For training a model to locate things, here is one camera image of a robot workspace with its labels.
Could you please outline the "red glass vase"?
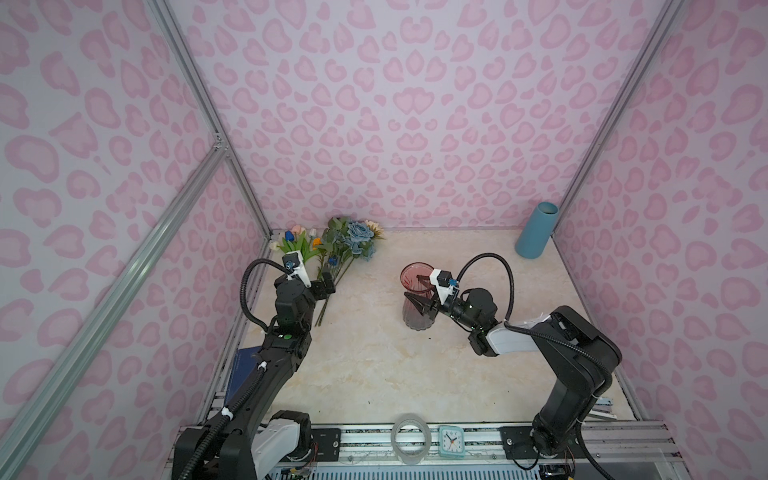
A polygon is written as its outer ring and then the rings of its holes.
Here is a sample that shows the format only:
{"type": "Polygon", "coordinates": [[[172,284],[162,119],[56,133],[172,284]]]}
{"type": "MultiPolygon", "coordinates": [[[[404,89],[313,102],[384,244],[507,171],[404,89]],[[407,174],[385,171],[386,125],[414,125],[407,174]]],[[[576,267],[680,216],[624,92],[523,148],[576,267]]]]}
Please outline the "red glass vase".
{"type": "Polygon", "coordinates": [[[433,267],[425,262],[412,262],[400,273],[400,282],[405,289],[402,318],[405,325],[415,331],[429,329],[434,319],[423,311],[423,302],[429,303],[433,296],[430,275],[433,267]]]}

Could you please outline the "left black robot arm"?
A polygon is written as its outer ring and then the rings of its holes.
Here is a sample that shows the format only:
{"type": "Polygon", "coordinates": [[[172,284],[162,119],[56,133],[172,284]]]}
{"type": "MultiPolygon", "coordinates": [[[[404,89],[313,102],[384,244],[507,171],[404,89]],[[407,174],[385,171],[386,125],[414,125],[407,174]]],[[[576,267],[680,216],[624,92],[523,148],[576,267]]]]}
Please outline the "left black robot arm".
{"type": "Polygon", "coordinates": [[[308,414],[268,411],[306,358],[315,306],[331,296],[335,286],[330,274],[310,279],[302,254],[292,251],[281,262],[252,261],[244,271],[243,287],[260,265],[274,267],[281,275],[275,282],[275,314],[260,325],[265,336],[256,364],[211,419],[181,433],[172,456],[174,479],[267,479],[283,461],[308,467],[317,459],[319,446],[308,414]]]}

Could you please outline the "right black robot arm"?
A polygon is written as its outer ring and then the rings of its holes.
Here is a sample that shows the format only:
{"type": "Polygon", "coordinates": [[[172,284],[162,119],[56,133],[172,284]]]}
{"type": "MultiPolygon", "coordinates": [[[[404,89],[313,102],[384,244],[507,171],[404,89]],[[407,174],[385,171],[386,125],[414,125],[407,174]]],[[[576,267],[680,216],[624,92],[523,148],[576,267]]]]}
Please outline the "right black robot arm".
{"type": "Polygon", "coordinates": [[[526,336],[552,369],[556,381],[544,406],[534,416],[529,437],[539,457],[555,457],[574,439],[589,464],[605,479],[612,475],[586,447],[583,424],[599,398],[613,384],[613,373],[622,362],[619,347],[572,307],[561,305],[532,326],[510,322],[515,304],[515,279],[509,262],[497,253],[471,258],[453,275],[434,269],[419,275],[417,291],[404,297],[419,314],[433,320],[442,314],[468,334],[478,356],[498,357],[513,351],[512,337],[526,336]],[[463,277],[476,263],[494,259],[504,268],[509,296],[502,320],[492,294],[484,288],[460,290],[463,277]]]}

